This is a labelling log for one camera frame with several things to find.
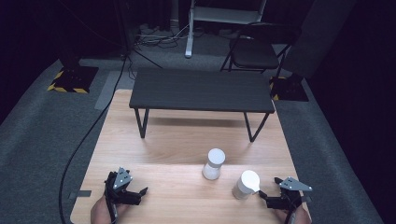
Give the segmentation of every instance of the white cup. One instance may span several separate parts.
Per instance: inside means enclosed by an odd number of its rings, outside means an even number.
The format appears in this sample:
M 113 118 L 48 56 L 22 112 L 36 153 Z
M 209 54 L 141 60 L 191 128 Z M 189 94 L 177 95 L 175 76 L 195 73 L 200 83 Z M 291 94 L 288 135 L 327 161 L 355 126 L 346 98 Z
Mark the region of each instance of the white cup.
M 224 152 L 219 148 L 212 148 L 207 154 L 207 163 L 202 170 L 204 177 L 209 180 L 219 178 L 220 168 L 224 161 Z
M 260 190 L 260 178 L 251 170 L 246 170 L 241 174 L 233 187 L 233 196 L 236 199 L 247 199 L 250 194 Z

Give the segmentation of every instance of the black base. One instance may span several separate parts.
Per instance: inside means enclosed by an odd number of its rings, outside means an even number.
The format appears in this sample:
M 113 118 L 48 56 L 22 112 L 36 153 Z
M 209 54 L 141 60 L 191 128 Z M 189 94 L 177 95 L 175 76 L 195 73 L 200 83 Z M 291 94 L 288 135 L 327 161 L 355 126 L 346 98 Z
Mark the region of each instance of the black base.
M 62 68 L 53 79 L 48 91 L 88 93 L 98 69 L 86 66 L 79 66 L 76 69 Z
M 270 87 L 271 97 L 274 100 L 309 101 L 301 81 L 296 81 L 294 78 L 271 77 Z

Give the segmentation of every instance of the white shelf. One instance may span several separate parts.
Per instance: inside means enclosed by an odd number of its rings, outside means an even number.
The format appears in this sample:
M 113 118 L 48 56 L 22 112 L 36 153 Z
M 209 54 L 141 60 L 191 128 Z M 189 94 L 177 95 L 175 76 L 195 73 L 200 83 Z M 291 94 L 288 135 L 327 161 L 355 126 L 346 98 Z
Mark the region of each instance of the white shelf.
M 261 15 L 258 11 L 243 11 L 226 8 L 195 7 L 195 21 L 217 21 L 237 24 L 248 24 L 260 21 Z
M 245 11 L 235 10 L 227 8 L 216 8 L 216 7 L 196 7 L 195 0 L 191 0 L 190 10 L 190 30 L 189 38 L 187 41 L 186 52 L 184 56 L 190 58 L 192 55 L 192 43 L 193 43 L 193 26 L 194 21 L 216 21 L 236 24 L 248 24 L 254 21 L 260 21 L 262 19 L 262 13 L 264 11 L 266 0 L 262 0 L 259 10 L 257 11 Z

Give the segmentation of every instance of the black table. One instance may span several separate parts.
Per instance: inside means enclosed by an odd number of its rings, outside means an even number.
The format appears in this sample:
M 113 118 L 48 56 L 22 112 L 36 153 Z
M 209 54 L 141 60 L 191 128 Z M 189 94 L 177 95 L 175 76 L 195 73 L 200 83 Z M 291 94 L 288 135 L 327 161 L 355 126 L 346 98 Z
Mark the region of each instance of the black table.
M 260 73 L 140 68 L 137 74 L 129 107 L 136 114 L 141 138 L 150 109 L 243 112 L 250 142 L 275 112 L 268 80 Z M 143 124 L 139 108 L 146 109 Z M 247 112 L 265 113 L 254 135 Z

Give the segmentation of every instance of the tabletop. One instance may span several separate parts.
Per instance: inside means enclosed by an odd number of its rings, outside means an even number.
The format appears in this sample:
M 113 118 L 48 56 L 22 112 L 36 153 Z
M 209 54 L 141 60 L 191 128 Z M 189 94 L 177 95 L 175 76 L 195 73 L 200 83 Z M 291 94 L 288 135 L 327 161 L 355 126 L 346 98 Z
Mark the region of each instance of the tabletop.
M 139 68 L 131 108 L 274 113 L 260 73 Z
M 115 93 L 80 188 L 92 195 L 77 198 L 73 223 L 90 223 L 104 180 L 119 167 L 131 170 L 129 191 L 148 187 L 148 193 L 118 223 L 280 223 L 258 194 L 246 200 L 232 194 L 246 170 L 256 172 L 261 190 L 274 197 L 280 192 L 274 177 L 298 178 L 276 112 L 267 120 L 265 132 L 250 143 L 242 113 L 153 110 L 149 137 L 142 139 L 129 107 L 131 94 Z M 253 113 L 249 118 L 253 128 L 262 115 Z M 226 159 L 219 179 L 207 180 L 202 170 L 214 147 L 221 148 Z

